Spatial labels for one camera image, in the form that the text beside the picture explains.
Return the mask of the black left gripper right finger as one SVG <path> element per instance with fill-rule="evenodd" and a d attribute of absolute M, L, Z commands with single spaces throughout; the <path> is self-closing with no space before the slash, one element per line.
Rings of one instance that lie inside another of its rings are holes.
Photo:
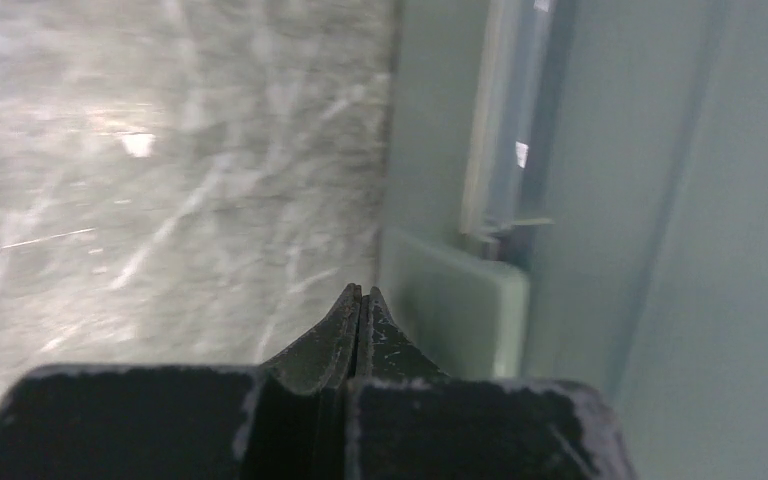
<path fill-rule="evenodd" d="M 378 289 L 359 321 L 346 404 L 350 479 L 632 479 L 600 393 L 558 379 L 446 375 L 395 324 Z"/>

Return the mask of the green toolbox latch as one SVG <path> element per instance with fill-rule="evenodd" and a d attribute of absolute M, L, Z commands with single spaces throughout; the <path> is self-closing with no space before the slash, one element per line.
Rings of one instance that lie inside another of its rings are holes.
<path fill-rule="evenodd" d="M 378 286 L 396 324 L 445 373 L 521 373 L 529 280 L 520 269 L 396 228 L 382 232 Z"/>

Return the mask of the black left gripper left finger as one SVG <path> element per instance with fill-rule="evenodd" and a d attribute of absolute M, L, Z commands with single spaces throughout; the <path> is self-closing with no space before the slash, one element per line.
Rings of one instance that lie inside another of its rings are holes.
<path fill-rule="evenodd" d="M 362 312 L 350 284 L 260 365 L 30 370 L 0 401 L 0 479 L 340 479 Z"/>

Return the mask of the green toolbox base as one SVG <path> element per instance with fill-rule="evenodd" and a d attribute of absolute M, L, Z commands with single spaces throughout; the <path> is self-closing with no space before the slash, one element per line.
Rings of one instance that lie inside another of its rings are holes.
<path fill-rule="evenodd" d="M 403 5 L 382 232 L 505 263 L 461 223 L 489 2 Z"/>

